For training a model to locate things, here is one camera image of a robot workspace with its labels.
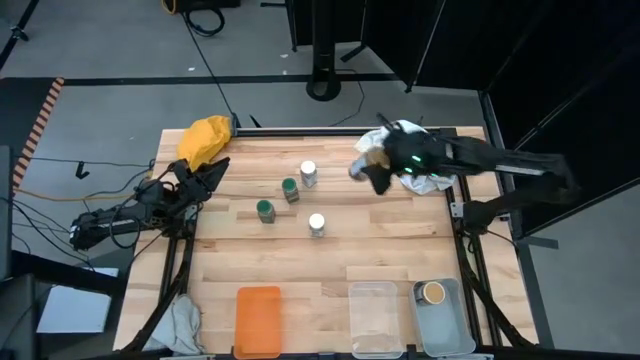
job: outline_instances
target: clear plastic container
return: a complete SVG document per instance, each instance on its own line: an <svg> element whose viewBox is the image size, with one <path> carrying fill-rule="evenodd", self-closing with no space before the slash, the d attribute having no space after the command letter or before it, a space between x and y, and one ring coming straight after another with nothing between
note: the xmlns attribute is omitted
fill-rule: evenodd
<svg viewBox="0 0 640 360"><path fill-rule="evenodd" d="M392 282L349 287L351 349L356 359L397 359L404 351L398 325L398 288Z"/></svg>

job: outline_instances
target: orange plastic container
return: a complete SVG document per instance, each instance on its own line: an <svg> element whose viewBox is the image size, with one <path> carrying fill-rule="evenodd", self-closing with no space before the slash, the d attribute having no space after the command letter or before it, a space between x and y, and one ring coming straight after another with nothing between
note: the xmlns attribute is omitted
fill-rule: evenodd
<svg viewBox="0 0 640 360"><path fill-rule="evenodd" d="M275 359L282 349L282 297L277 286L246 287L236 300L236 359Z"/></svg>

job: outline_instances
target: metal tray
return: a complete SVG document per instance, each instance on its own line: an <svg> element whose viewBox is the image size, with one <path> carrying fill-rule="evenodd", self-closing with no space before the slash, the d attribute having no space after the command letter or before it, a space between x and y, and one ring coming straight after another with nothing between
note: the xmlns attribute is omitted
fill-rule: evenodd
<svg viewBox="0 0 640 360"><path fill-rule="evenodd" d="M415 290L428 281L439 282L446 292L441 304L427 305L416 302ZM464 308L460 302L460 284L456 279L418 281L409 293L409 302L418 339L424 352L431 357L465 355L476 349L469 334Z"/></svg>

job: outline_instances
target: wooden tabletop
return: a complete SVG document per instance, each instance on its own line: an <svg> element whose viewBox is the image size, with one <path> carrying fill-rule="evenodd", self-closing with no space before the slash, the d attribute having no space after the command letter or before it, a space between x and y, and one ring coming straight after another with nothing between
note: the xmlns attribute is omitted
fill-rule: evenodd
<svg viewBox="0 0 640 360"><path fill-rule="evenodd" d="M484 138L481 127L457 131ZM182 134L183 130L163 131L155 175L176 160ZM348 288L355 281L394 282L401 339L404 344L417 343L407 297L410 286L418 280L460 279L447 202L442 192L417 196L397 179L385 196L375 195L368 182L352 181L347 168L358 156L353 149L356 140L234 138L218 155L229 156L231 165L198 216L189 280L189 295L202 313L200 338L209 353L231 350L238 289L266 285L282 291L283 353L351 352ZM286 177L299 180L304 160L316 163L318 183L307 189L298 181L300 201L289 205L281 182ZM469 177L468 182L474 199L499 195L492 173ZM260 223L255 211L260 199L274 204L275 224ZM324 238L309 236L312 213L326 219ZM490 229L510 237L507 223L495 221ZM142 234L137 249L155 234ZM524 337L536 342L513 247L492 235L482 236L481 241L496 303ZM163 238L133 264L114 349L132 340L156 306L166 250ZM476 303L484 343L490 344L477 297Z"/></svg>

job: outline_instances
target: concrete floor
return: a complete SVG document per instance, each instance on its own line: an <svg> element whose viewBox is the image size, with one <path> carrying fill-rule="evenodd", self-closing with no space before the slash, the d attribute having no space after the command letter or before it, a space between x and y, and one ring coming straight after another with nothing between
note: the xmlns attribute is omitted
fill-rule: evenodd
<svg viewBox="0 0 640 360"><path fill-rule="evenodd" d="M0 0L18 14L26 1ZM308 74L311 52L290 51L286 13L260 8L258 0L243 0L224 10L227 26L219 36L198 38L217 75ZM208 76L187 30L178 16L163 12L157 1L40 0L26 31L28 43L18 42L0 76L113 78ZM341 47L339 54L350 47ZM361 73L389 73L370 51L340 68ZM231 106L244 126L249 114L263 126L322 126L353 113L360 101L356 83L343 83L340 96L320 103L304 92L304 83L223 85ZM404 94L399 82L365 82L361 113L344 125L376 125L375 113L390 119L418 120L424 125L484 125L473 92ZM218 89L212 85L65 87L56 103L35 156L146 164L156 154L163 128L184 128L212 114L227 114ZM117 189L138 169L89 166L84 180L75 167L34 161L22 183L24 189L59 197L76 197ZM540 236L556 238L560 250L533 249L551 332L558 348L640 352L635 334L640 312L632 252L632 216L639 197L614 199L547 229ZM85 211L78 203L51 203L26 197L24 201L63 225ZM114 202L98 201L93 208ZM614 209L628 208L618 215ZM67 263L77 260L59 253L32 230L15 229L28 239L34 253ZM87 255L100 265L126 267L129 251L104 241ZM595 285L602 284L600 292ZM70 359L109 351L114 329L55 349L51 359Z"/></svg>

